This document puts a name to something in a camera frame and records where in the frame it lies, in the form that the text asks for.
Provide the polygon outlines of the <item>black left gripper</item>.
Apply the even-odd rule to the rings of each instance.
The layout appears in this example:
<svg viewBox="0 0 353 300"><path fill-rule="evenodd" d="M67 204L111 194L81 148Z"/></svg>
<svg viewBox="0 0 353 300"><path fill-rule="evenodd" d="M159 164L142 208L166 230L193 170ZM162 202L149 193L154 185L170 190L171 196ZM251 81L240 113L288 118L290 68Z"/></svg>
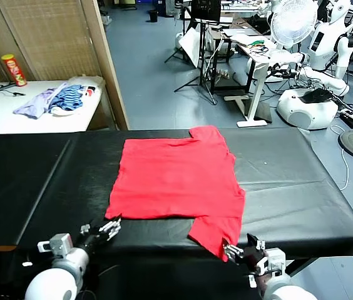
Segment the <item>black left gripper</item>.
<svg viewBox="0 0 353 300"><path fill-rule="evenodd" d="M94 251L95 247L115 237L121 229L121 218L115 217L101 226L101 218L92 219L80 227L76 247Z"/></svg>

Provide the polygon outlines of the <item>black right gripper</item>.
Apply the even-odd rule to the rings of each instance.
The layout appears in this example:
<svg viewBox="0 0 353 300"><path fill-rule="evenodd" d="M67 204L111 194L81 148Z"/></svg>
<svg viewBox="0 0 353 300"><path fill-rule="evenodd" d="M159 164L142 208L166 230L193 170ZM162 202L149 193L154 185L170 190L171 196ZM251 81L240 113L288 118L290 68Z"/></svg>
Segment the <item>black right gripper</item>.
<svg viewBox="0 0 353 300"><path fill-rule="evenodd" d="M234 263L241 263L243 261L250 274L264 275L266 269L265 241L250 233L247 233L247 241L249 247L241 249L236 245L230 244L223 238L222 247L224 255L228 257L229 261Z"/></svg>

